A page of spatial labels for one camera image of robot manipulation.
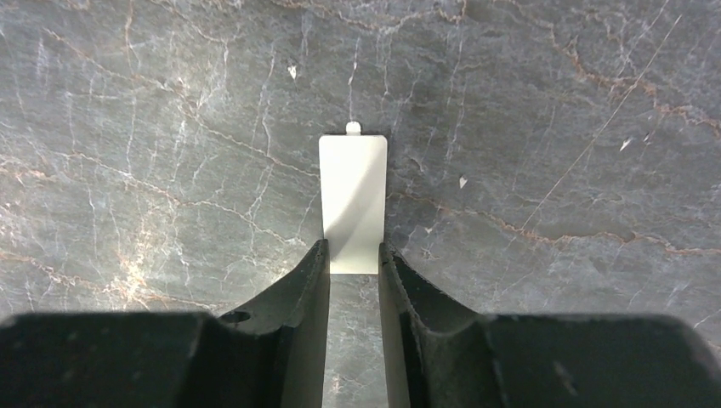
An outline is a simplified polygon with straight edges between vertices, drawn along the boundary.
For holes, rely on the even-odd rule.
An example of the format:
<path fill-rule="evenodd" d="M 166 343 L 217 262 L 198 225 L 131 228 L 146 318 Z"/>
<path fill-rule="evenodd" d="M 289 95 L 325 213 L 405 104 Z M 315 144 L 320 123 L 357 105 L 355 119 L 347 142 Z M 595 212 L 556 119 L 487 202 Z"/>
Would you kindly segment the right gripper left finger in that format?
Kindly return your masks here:
<path fill-rule="evenodd" d="M 319 407 L 330 252 L 231 311 L 15 314 L 1 324 L 4 407 Z"/>

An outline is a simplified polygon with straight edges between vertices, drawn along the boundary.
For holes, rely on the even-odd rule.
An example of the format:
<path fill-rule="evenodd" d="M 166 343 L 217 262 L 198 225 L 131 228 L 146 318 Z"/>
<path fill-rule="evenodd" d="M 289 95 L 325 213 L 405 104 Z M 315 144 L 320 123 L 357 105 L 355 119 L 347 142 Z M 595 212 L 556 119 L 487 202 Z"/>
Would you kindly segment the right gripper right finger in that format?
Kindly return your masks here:
<path fill-rule="evenodd" d="M 392 407 L 717 407 L 720 367 L 664 314 L 481 314 L 378 253 Z"/>

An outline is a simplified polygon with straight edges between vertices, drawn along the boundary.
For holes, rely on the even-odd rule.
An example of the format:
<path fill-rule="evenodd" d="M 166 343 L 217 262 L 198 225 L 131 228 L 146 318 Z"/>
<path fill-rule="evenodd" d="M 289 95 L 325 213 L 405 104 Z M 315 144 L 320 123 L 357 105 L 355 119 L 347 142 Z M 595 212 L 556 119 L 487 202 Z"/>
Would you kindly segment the white battery cover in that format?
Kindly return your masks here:
<path fill-rule="evenodd" d="M 377 275 L 385 229 L 388 140 L 359 122 L 318 142 L 323 238 L 333 275 Z"/>

